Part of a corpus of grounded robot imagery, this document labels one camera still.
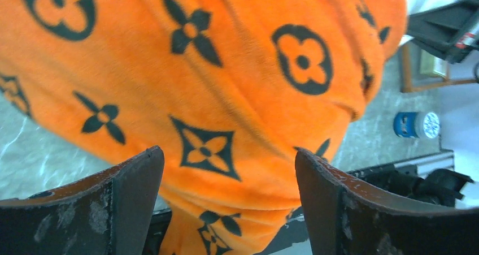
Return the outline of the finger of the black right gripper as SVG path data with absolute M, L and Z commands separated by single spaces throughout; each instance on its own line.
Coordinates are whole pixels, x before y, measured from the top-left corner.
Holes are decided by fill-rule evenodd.
M 413 14 L 407 35 L 429 54 L 449 63 L 460 63 L 478 50 L 478 0 L 460 0 Z

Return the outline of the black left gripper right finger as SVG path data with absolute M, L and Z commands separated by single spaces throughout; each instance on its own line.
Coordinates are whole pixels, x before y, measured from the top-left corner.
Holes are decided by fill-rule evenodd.
M 313 254 L 477 254 L 478 209 L 396 195 L 307 149 L 295 158 Z

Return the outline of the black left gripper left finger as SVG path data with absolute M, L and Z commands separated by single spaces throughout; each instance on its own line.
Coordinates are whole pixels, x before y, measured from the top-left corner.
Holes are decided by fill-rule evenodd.
M 164 169 L 154 146 L 26 199 L 1 201 L 2 254 L 141 254 Z

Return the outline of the orange patterned pillowcase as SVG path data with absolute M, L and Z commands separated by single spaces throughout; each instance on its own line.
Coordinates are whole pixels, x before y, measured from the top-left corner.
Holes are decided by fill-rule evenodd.
M 1 0 L 1 90 L 116 164 L 153 145 L 160 254 L 256 254 L 381 84 L 406 0 Z

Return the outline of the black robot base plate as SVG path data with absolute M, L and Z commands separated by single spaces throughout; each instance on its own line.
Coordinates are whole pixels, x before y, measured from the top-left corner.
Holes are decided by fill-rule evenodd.
M 454 170 L 454 164 L 429 164 L 419 165 L 407 162 L 404 165 L 400 164 L 384 164 L 375 167 L 363 168 L 360 170 L 350 171 L 349 173 L 359 179 L 366 179 L 373 174 L 380 174 L 382 172 L 396 170 L 403 174 L 419 176 L 421 178 L 427 177 L 432 171 L 445 168 Z M 158 254 L 159 247 L 164 239 L 167 227 L 171 220 L 171 211 L 169 209 L 158 210 L 153 212 L 150 222 L 147 238 L 143 248 L 143 254 Z M 285 225 L 281 227 L 278 234 L 270 242 L 270 244 L 261 252 L 261 254 L 272 254 L 283 249 L 292 247 L 293 244 L 303 243 L 308 240 L 308 232 L 304 222 L 302 208 L 294 211 L 290 217 L 287 218 Z

